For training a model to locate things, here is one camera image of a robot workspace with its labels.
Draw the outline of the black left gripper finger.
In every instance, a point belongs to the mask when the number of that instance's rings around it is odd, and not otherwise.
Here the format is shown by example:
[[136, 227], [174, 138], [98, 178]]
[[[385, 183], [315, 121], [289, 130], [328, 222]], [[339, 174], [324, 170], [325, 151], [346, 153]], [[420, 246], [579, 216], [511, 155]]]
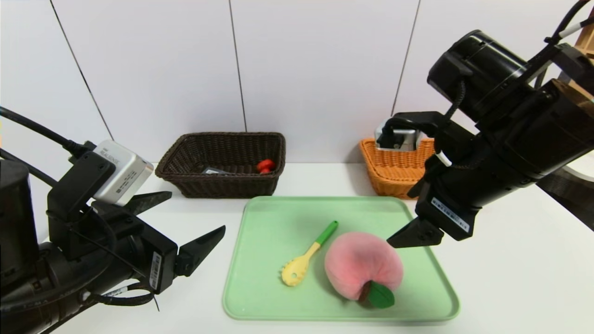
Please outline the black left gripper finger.
[[123, 208], [137, 216], [149, 209], [171, 199], [172, 192], [153, 192], [153, 193], [144, 193], [144, 194], [136, 194], [128, 201]]
[[225, 233], [226, 226], [223, 225], [180, 247], [176, 256], [174, 274], [190, 277], [220, 243]]

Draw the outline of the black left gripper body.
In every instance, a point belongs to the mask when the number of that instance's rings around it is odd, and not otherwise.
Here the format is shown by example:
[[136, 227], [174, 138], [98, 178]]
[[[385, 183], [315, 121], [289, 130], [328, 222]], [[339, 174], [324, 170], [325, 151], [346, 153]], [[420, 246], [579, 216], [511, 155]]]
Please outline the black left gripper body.
[[123, 207], [97, 201], [92, 207], [116, 234], [116, 254], [127, 261], [114, 259], [94, 281], [95, 291], [106, 292], [132, 278], [147, 284], [156, 294], [169, 288], [175, 277], [177, 244]]

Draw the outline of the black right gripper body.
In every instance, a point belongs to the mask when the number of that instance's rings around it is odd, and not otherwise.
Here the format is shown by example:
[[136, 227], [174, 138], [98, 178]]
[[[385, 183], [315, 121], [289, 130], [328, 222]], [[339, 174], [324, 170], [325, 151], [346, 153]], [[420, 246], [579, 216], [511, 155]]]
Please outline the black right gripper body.
[[436, 154], [425, 161], [420, 187], [421, 218], [458, 241], [473, 236], [475, 217], [485, 205], [507, 195], [508, 186], [493, 169], [490, 146], [474, 139], [461, 161], [464, 168], [447, 167]]

